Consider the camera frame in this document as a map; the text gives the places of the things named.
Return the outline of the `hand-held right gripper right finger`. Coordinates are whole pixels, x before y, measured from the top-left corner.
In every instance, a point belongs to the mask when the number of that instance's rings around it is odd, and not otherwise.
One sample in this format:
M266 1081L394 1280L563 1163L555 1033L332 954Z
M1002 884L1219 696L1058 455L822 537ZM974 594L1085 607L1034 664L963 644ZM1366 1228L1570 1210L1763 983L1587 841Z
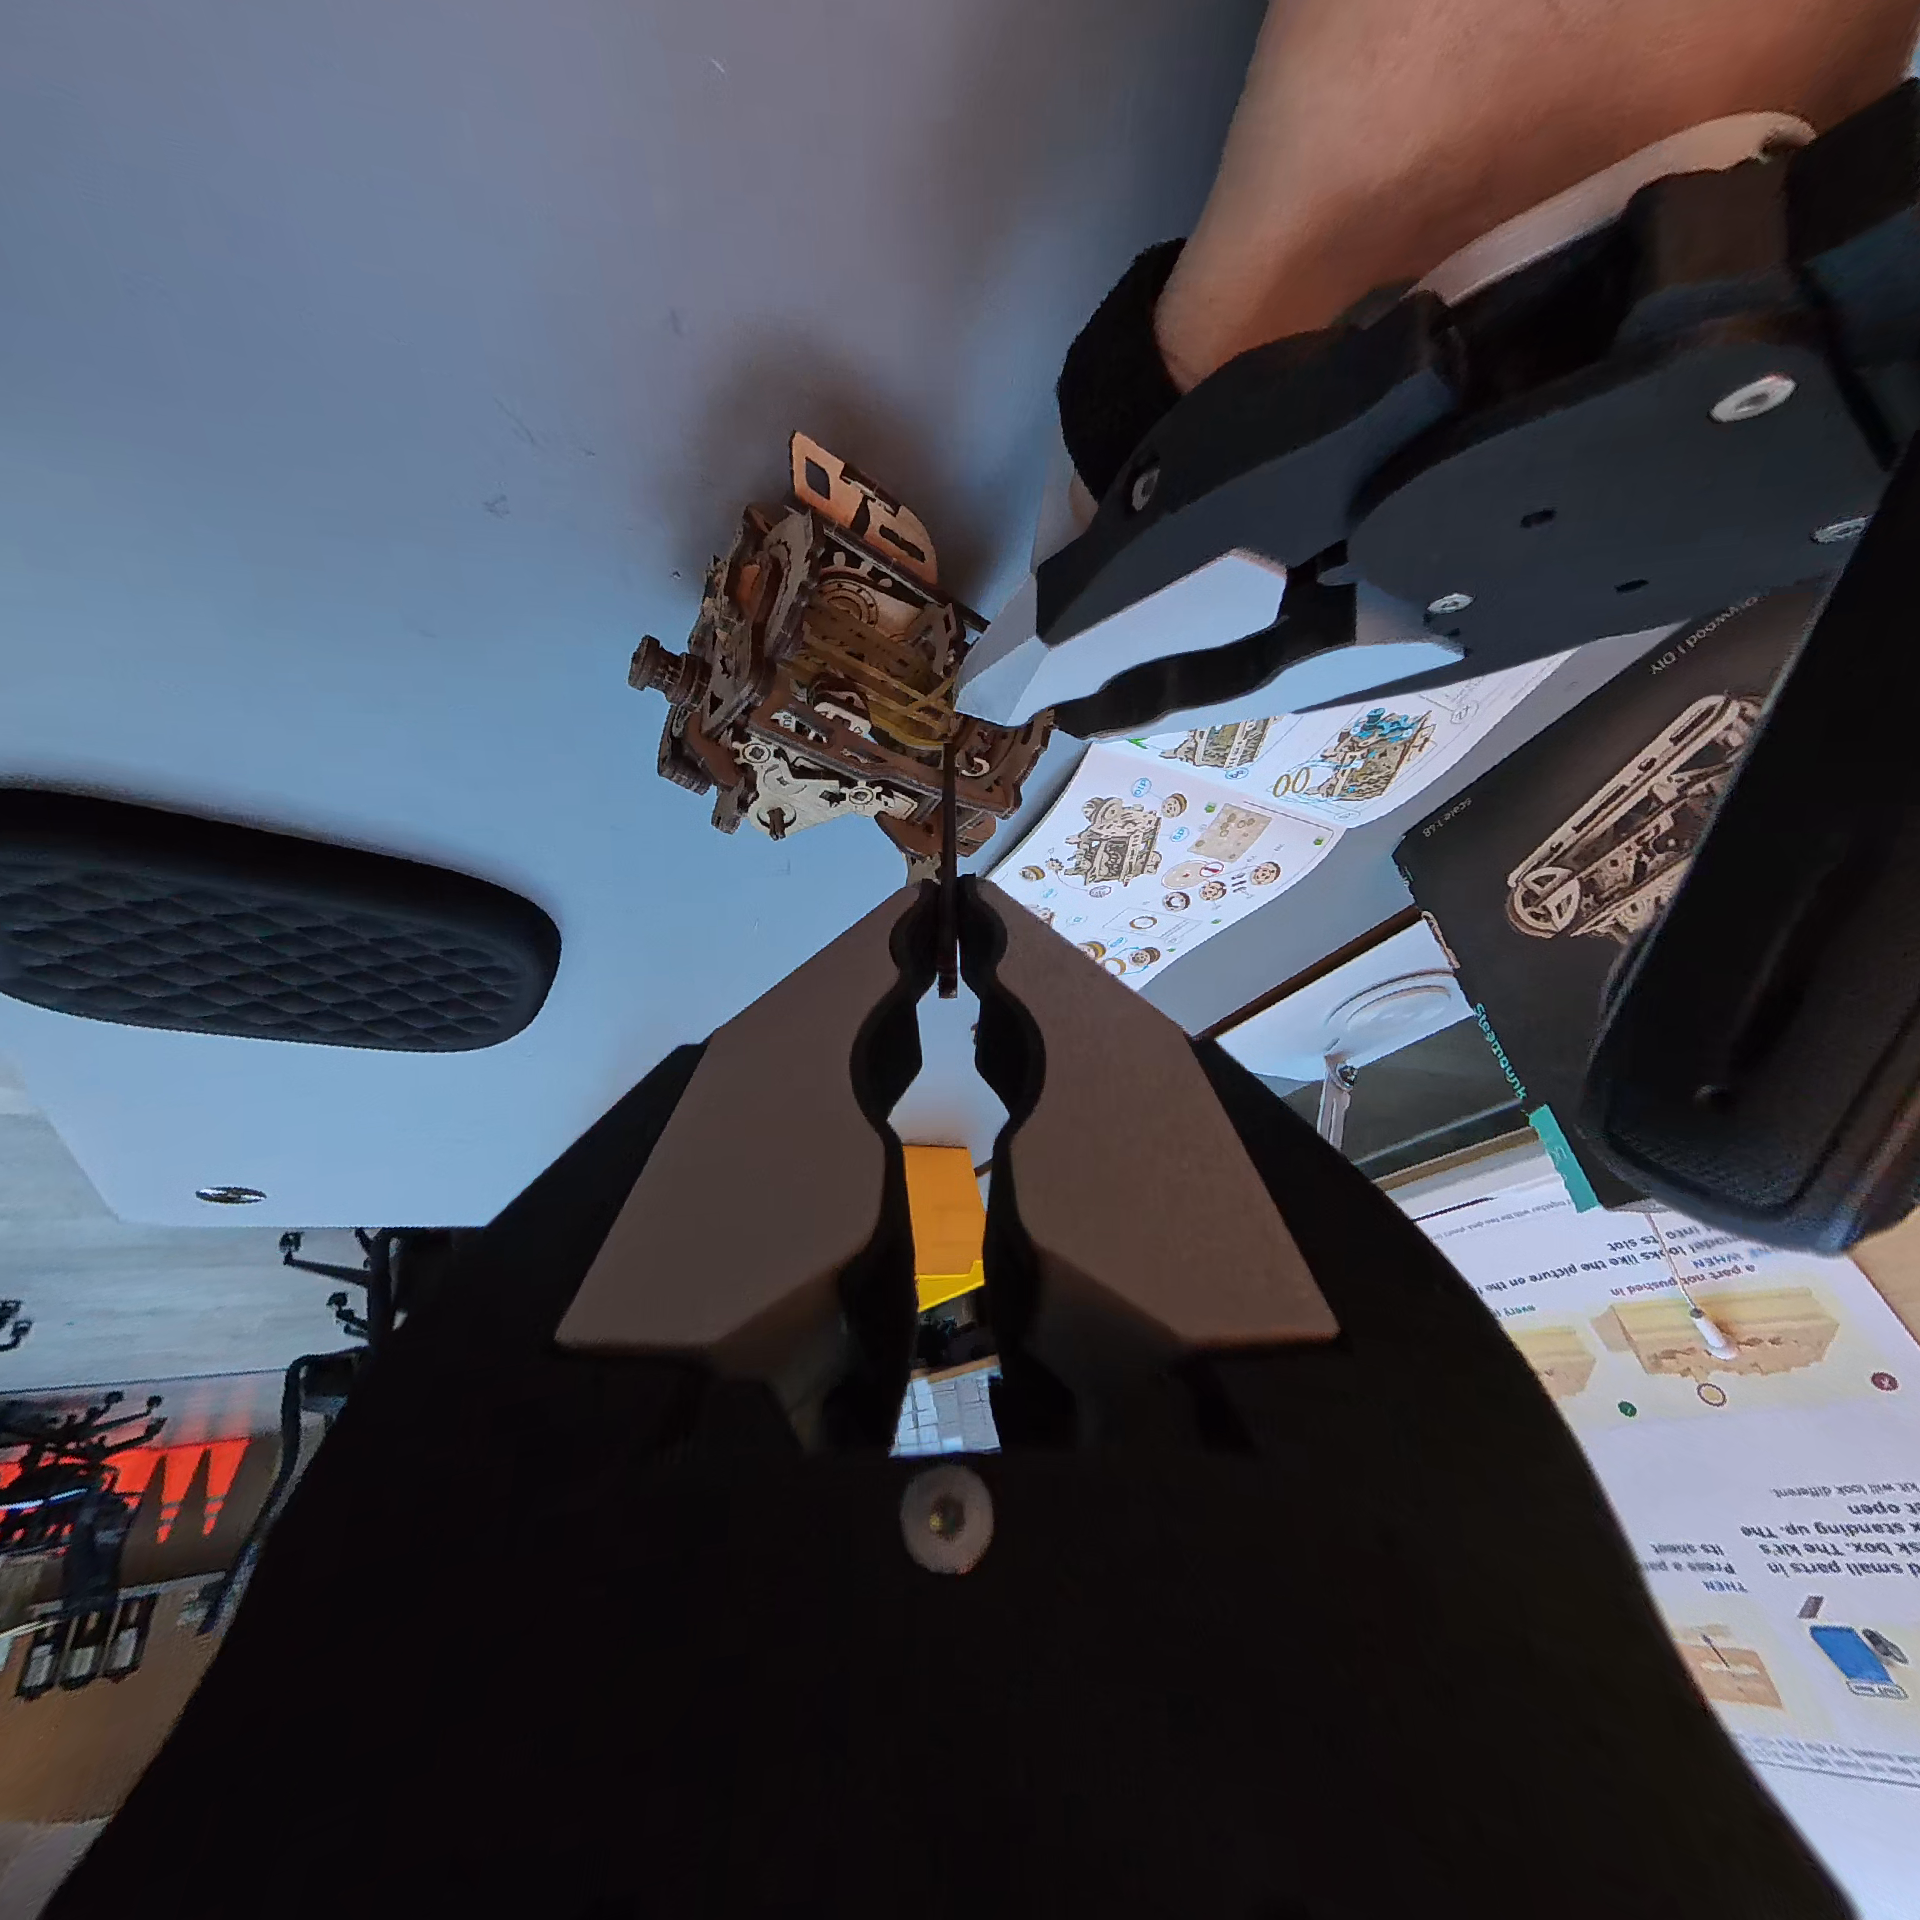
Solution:
M1195 1444L1207 1367L1325 1347L1312 1280L1186 1033L984 881L957 888L1005 1108L984 1240L1005 1453Z

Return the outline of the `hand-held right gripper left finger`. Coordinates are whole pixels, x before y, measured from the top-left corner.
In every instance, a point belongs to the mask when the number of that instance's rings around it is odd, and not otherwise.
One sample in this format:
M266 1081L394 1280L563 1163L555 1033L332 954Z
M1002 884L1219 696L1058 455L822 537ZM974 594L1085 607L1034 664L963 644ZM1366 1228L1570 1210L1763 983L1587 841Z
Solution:
M768 1385L810 1447L894 1442L918 1306L888 1119L922 1071L940 901L888 897L708 1039L564 1351Z

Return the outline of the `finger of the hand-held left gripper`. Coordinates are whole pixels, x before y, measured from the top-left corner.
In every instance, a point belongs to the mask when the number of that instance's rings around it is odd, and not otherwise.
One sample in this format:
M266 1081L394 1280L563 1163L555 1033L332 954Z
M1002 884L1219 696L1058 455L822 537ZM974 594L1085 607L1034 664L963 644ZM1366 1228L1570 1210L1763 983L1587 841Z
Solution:
M1266 632L1284 587L1282 565L1229 552L1076 636L1045 640L1039 576L1031 572L957 669L952 707L984 722L1023 725L1093 698L1138 666Z
M1100 739L1304 714L1451 669L1463 656L1460 640L1427 632L1420 608L1368 585L1288 575L1266 629L1135 664L1091 696L1058 703L1053 722Z

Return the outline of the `yellow rubber band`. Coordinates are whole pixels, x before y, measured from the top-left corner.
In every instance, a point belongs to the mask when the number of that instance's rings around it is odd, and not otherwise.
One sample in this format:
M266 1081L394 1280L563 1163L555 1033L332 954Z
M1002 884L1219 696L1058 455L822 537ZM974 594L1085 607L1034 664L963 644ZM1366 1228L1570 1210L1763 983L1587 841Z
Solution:
M902 632L816 607L804 629L816 664L807 696L816 709L900 752L935 752L949 741L964 632L946 603L926 603Z

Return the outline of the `wooden mechanical model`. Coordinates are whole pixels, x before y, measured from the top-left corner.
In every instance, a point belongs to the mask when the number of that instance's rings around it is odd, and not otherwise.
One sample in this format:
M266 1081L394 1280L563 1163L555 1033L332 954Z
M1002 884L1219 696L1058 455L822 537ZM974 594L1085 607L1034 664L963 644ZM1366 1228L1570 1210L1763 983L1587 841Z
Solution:
M946 603L964 636L952 685L984 623L940 583L922 516L816 439L788 441L783 503L751 503L732 548L707 572L704 601L679 656L655 639L631 660L631 684L659 691L667 720L659 775L714 793L710 825L783 841L853 819L874 820L914 879L942 853L943 747L900 752L810 700L816 672L804 629L816 607L892 633L926 603ZM978 853L1021 802L1051 736L1050 712L998 727L952 709L957 853Z

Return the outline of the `person's left forearm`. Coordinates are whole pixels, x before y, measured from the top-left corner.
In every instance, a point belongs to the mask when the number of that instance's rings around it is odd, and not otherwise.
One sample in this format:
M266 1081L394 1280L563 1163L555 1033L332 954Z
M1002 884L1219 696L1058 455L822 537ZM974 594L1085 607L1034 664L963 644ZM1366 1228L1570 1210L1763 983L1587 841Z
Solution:
M1190 388L1646 145L1826 129L1903 76L1915 2L1276 2L1157 311Z

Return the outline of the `black model kit box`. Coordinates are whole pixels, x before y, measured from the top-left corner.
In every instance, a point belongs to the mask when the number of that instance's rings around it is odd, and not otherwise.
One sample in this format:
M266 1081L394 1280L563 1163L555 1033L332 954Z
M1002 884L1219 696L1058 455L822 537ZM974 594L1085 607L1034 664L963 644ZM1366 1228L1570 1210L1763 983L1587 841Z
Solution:
M1686 875L1821 596L1804 583L1676 632L1398 841L1524 1111L1565 1135L1605 983Z

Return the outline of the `open instruction booklet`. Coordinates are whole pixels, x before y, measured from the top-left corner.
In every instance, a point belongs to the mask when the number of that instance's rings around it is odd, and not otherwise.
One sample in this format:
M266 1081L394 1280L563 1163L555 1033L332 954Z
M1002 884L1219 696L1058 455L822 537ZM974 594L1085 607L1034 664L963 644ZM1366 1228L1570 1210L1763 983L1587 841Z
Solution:
M1135 989L1420 796L1565 659L1095 744L992 883Z

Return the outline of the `yellow box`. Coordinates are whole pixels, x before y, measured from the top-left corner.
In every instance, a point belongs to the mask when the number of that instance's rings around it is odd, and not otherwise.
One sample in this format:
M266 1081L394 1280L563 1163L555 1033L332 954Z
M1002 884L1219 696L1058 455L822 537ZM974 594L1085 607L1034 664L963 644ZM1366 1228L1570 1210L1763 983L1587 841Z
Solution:
M902 1147L918 1311L946 1306L984 1283L984 1201L963 1146Z

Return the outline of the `white keyboard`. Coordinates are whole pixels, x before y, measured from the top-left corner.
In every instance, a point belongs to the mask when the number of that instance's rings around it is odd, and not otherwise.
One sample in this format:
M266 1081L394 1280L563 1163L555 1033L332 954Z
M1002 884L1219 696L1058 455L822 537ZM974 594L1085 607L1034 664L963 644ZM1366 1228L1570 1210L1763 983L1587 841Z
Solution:
M894 1456L996 1453L992 1384L998 1364L984 1360L938 1377L912 1373L902 1393Z

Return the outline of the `white round disc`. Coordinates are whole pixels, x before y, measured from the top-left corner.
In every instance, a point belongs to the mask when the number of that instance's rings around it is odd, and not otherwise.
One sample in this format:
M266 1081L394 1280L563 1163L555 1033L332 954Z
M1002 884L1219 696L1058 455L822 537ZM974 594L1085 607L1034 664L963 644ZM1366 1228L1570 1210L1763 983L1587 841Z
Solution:
M1471 1008L1451 971L1434 970L1378 981L1344 1000L1324 1020L1324 1056L1364 1067L1470 1015Z

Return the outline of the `black quilted pad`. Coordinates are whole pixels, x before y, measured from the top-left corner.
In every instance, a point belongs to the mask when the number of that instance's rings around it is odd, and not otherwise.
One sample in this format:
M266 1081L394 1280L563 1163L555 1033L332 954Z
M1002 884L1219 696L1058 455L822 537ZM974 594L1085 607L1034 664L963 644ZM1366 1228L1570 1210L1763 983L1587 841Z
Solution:
M3 793L3 995L204 1039L450 1055L518 1035L560 970L486 881L69 792Z

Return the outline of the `white instruction sheet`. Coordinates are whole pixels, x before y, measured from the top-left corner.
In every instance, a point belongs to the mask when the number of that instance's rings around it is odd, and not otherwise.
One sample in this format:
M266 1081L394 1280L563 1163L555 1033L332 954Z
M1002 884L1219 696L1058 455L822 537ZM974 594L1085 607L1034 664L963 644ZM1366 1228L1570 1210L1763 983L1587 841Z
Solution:
M1580 1212L1538 1149L1390 1189L1584 1447L1698 1691L1861 1916L1915 1916L1915 1339L1847 1258Z

